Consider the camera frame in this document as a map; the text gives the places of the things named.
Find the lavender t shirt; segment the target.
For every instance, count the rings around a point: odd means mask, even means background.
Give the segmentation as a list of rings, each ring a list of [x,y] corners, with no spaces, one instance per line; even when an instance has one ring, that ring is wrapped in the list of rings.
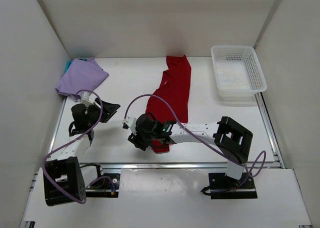
[[[109,73],[104,71],[94,58],[86,61],[74,59],[58,81],[55,90],[58,94],[77,101],[84,90],[94,91],[108,76]]]

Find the red t shirt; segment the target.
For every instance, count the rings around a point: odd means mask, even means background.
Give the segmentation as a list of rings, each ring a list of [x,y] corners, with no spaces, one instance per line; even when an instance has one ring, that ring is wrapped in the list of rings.
[[[166,64],[167,70],[163,72],[161,83],[153,94],[171,106],[180,122],[187,123],[192,68],[185,55],[167,56]],[[153,96],[147,102],[146,113],[152,114],[161,123],[175,120],[167,105]]]

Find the teal t shirt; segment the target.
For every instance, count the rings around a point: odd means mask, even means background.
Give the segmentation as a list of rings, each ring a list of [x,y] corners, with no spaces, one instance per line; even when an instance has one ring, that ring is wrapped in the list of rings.
[[[67,70],[69,69],[70,65],[72,64],[73,60],[67,61],[66,65],[65,65],[65,69],[64,69],[64,74],[67,72]]]

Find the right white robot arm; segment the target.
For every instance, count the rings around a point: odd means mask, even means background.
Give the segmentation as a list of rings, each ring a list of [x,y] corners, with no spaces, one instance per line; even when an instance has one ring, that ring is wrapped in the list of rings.
[[[177,121],[161,123],[143,114],[138,119],[125,118],[122,127],[131,131],[128,141],[143,151],[149,146],[163,148],[180,143],[202,143],[211,150],[217,147],[227,159],[226,185],[235,188],[243,181],[253,133],[230,117],[223,116],[216,123],[186,124]]]

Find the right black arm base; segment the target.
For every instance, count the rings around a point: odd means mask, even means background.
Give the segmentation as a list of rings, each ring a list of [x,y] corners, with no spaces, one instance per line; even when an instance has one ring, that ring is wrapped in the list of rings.
[[[209,173],[209,186],[200,193],[211,199],[256,199],[258,198],[254,179],[243,173],[240,180],[235,180],[224,173]]]

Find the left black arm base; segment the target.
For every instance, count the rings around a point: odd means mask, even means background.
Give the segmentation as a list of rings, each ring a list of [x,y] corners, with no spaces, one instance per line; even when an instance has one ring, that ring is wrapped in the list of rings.
[[[104,168],[98,163],[80,166],[86,185],[85,194],[90,198],[117,198],[119,196],[121,173]]]

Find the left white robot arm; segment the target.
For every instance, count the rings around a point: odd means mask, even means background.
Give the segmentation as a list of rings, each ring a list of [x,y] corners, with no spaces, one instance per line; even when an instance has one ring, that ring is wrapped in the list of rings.
[[[84,153],[91,147],[94,139],[93,126],[97,122],[106,123],[120,108],[95,99],[94,103],[79,103],[71,108],[73,121],[68,135],[75,142],[62,148],[56,157],[44,162],[44,197],[48,206],[86,200],[86,188],[98,189],[102,186],[110,189],[111,196],[116,194],[112,178],[104,175],[98,163],[80,165]]]

